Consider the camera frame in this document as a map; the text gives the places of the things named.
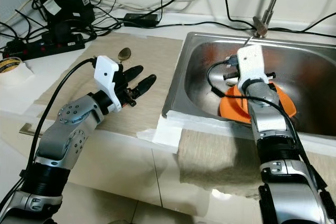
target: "robotic hand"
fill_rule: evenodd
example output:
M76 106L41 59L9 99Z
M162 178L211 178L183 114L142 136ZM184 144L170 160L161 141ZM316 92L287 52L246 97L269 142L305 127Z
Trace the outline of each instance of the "robotic hand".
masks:
M277 92L268 83L261 46L240 48L226 64L237 68L237 86L248 103L265 183L259 187L264 224L333 223L336 208L327 185L309 163Z
M46 224L52 220L62 203L62 191L89 135L104 115L119 112L126 104L136 105L156 81L154 74L134 89L128 82L143 70L136 66L123 72L123 66L106 56L99 56L94 78L99 91L90 93L58 112L55 123L48 128L35 154L34 163L23 171L24 183L14 195L0 218L1 224Z

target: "sink basin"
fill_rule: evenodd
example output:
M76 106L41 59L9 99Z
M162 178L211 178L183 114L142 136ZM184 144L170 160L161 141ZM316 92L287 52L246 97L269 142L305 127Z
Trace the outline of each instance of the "sink basin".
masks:
M206 72L213 63L236 54L246 39L189 33L162 115L173 110L229 121L219 116L221 99L211 92ZM271 39L254 39L250 44L263 46L265 72L276 73L272 81L294 102L297 114L292 121L297 131L336 136L336 46ZM218 66L211 73L212 82L222 91L229 88L223 81L228 71L233 69Z

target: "white tape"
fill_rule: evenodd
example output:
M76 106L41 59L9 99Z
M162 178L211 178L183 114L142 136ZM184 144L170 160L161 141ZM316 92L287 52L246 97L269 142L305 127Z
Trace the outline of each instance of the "white tape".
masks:
M13 86L24 82L33 72L26 67L24 62L21 62L16 68L11 71L0 73L0 85Z

